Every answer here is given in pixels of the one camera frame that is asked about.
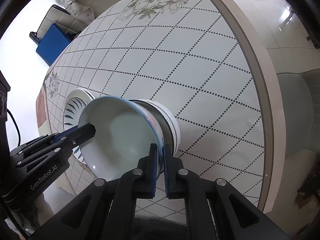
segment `white plate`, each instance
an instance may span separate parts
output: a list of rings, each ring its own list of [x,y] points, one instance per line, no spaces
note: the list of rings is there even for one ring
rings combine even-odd
[[[72,90],[66,97],[63,112],[63,129],[67,130],[75,125],[78,125],[80,114],[84,107],[94,99],[94,96],[83,88]],[[74,156],[86,164],[82,157],[79,146],[73,149]]]
[[[156,109],[158,109],[158,111],[160,111],[160,113],[163,115],[163,117],[169,123],[170,129],[172,130],[172,133],[175,134],[175,139],[176,139],[176,141],[174,142],[174,151],[173,151],[173,156],[175,156],[178,151],[178,147],[180,145],[180,142],[181,142],[181,133],[180,133],[180,128],[179,128],[177,120],[175,119],[174,115],[170,112],[170,110],[168,108],[166,108],[164,105],[162,105],[161,103],[154,101],[154,100],[153,101],[144,100],[144,101],[147,102],[148,104],[154,106]]]

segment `floral print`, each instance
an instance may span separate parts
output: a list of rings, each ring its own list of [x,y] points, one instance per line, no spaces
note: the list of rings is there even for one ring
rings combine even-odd
[[[58,93],[58,87],[60,85],[60,81],[58,80],[58,74],[54,74],[52,71],[52,74],[49,77],[49,79],[49,96],[50,98],[54,98]]]
[[[132,15],[140,15],[139,20],[148,16],[151,18],[152,14],[156,14],[157,11],[163,13],[166,10],[169,10],[171,14],[176,13],[189,0],[132,0],[132,3],[129,4],[124,10],[121,11],[118,16],[119,20],[126,21]]]

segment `plate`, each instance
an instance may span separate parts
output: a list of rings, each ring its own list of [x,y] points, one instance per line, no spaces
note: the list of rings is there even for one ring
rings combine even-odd
[[[63,112],[63,129],[67,130],[75,125],[78,125],[80,114],[84,107],[94,99],[94,96],[86,89],[77,88],[72,90],[66,97]],[[86,164],[80,147],[76,147],[73,150],[74,156]]]

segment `dotted grid pattern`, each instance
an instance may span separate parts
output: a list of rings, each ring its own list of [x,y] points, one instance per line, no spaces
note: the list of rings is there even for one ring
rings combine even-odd
[[[48,97],[53,131],[63,131],[63,103],[77,87],[95,97],[155,100],[179,123],[176,157],[185,168],[205,179],[225,178],[257,205],[264,167],[260,106],[228,24],[210,0],[189,0],[174,14],[150,19],[117,19],[130,2],[121,0],[94,20],[54,67],[60,84]],[[183,200],[165,198],[162,176],[156,198],[137,200],[136,215],[186,223]]]

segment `black cable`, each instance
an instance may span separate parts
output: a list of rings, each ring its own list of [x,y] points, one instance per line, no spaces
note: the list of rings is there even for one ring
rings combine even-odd
[[[16,123],[15,119],[13,118],[13,115],[12,115],[12,114],[11,114],[11,112],[9,111],[9,109],[7,109],[7,112],[8,112],[8,114],[11,116],[11,119],[12,119],[12,121],[13,121],[13,123],[14,123],[14,125],[15,125],[16,129],[17,129],[18,137],[19,137],[19,142],[18,142],[18,146],[17,146],[17,147],[19,147],[19,146],[20,146],[20,142],[21,142],[21,137],[20,137],[20,132],[19,132],[18,125],[17,125],[17,123]]]

